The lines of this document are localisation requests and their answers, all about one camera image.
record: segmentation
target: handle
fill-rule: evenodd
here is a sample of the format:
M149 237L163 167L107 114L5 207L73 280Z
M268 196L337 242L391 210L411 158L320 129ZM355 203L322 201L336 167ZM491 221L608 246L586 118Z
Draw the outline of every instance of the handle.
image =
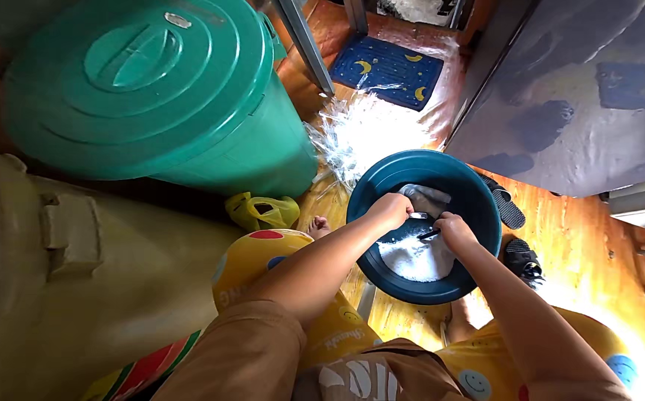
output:
M442 232L442 231L441 230L430 231L430 232L427 232L426 234L421 234L417 238L419 240L426 240L427 238L433 237L434 235L439 234L440 232Z
M43 195L45 248L52 252L49 279L73 273L91 276L102 264L97 205L88 196Z
M270 33L270 38L273 40L273 60L284 59L287 56L287 51L285 50L285 46L282 45L282 41L280 41L280 36L275 31L275 28L273 28L273 23L270 22L270 19L265 13L258 12L258 16L263 22L263 25L265 25L265 28L267 28L268 33Z

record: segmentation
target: black slipper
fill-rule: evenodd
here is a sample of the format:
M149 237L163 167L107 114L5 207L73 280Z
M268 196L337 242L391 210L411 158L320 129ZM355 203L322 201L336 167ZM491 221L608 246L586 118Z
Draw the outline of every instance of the black slipper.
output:
M516 238L505 245L504 265L532 289L545 281L538 255L521 239Z
M493 178L480 173L478 175L486 183L488 189L491 190L496 206L498 206L498 213L501 215L501 221L511 230L518 230L523 227L525 225L525 215L511 200L511 193L496 183Z

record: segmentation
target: smiley face print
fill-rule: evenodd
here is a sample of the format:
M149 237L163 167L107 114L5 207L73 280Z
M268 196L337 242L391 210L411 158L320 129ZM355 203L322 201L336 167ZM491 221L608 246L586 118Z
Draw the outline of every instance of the smiley face print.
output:
M476 370L464 369L459 373L460 385L476 401L486 401L491 397L491 384L486 376Z

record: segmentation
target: bin lid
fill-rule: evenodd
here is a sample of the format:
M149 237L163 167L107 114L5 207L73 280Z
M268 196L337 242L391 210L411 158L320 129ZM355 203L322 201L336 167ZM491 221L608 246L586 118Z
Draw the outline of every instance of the bin lid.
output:
M255 110L272 36L245 0L84 0L16 56L2 118L24 153L59 169L149 176L202 154Z

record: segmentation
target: laundry powder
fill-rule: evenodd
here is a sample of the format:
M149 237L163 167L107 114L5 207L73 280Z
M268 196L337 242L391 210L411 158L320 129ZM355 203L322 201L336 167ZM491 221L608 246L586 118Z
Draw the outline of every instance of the laundry powder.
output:
M378 241L379 254L391 271L411 281L427 283L449 275L456 256L446 246L442 235L419 240L425 231L412 232L393 242Z

